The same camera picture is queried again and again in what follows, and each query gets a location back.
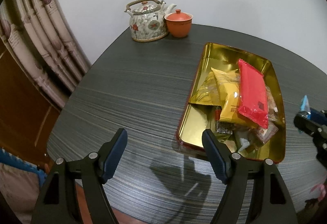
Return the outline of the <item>dark brown snack packet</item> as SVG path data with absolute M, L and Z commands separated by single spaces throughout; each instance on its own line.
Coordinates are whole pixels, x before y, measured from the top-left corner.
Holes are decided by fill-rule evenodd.
M 229 122 L 223 122 L 221 118 L 222 107 L 216 106 L 214 111 L 215 128 L 214 134 L 217 140 L 224 143 L 233 134 L 234 124 Z

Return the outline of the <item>red gold toffee tin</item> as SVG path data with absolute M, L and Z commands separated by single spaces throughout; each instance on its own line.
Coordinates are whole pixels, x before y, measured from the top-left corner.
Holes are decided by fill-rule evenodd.
M 240 70 L 243 60 L 259 71 L 265 82 L 268 107 L 267 129 L 238 112 Z M 259 55 L 206 43 L 191 87 L 187 106 L 177 131 L 180 147 L 204 155 L 202 133 L 211 129 L 230 151 L 252 160 L 270 158 L 276 164 L 286 154 L 286 120 L 283 98 L 271 61 Z

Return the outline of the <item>red snack packet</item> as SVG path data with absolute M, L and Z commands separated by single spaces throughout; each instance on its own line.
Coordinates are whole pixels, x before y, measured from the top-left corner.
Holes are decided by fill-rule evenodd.
M 240 105 L 238 113 L 258 126 L 268 128 L 268 99 L 263 75 L 246 61 L 239 59 Z

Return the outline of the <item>blue snack packet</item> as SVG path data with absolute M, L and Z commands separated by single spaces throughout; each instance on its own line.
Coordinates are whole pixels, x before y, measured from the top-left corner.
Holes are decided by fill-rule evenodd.
M 310 112 L 309 100 L 308 100 L 308 96 L 305 95 L 303 97 L 303 99 L 301 100 L 301 104 L 300 104 L 301 119 L 300 119 L 299 123 L 300 123 L 301 128 L 299 128 L 299 130 L 300 130 L 300 133 L 304 132 L 307 135 L 311 135 L 311 132 L 307 128 L 307 120 L 310 120 L 308 117 L 309 112 Z

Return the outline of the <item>yellow snack packet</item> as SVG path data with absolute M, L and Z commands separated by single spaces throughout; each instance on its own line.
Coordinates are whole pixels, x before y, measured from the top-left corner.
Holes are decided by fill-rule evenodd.
M 221 102 L 222 112 L 220 120 L 237 125 L 256 128 L 257 124 L 238 113 L 240 106 L 240 74 L 238 70 L 224 72 L 211 68 L 215 76 L 217 91 Z

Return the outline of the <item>striped curtain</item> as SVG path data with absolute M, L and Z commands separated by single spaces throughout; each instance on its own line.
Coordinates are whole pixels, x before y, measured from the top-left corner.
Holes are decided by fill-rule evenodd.
M 57 0 L 1 0 L 1 41 L 58 108 L 66 105 L 90 69 Z

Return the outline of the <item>fried twist snack bag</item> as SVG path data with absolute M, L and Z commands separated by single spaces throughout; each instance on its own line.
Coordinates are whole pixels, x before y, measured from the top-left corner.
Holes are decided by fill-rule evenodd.
M 278 120 L 278 108 L 272 96 L 270 88 L 265 87 L 267 92 L 268 101 L 268 128 L 257 126 L 251 128 L 250 126 L 236 125 L 233 131 L 237 152 L 246 151 L 250 153 L 258 150 L 271 139 L 272 136 L 278 131 L 277 126 L 274 124 Z

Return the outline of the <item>orange lidded tea cup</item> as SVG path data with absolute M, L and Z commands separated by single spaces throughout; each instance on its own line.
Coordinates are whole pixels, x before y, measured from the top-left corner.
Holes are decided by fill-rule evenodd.
M 176 9 L 175 12 L 165 16 L 169 33 L 176 38 L 184 38 L 188 35 L 192 26 L 193 15 Z

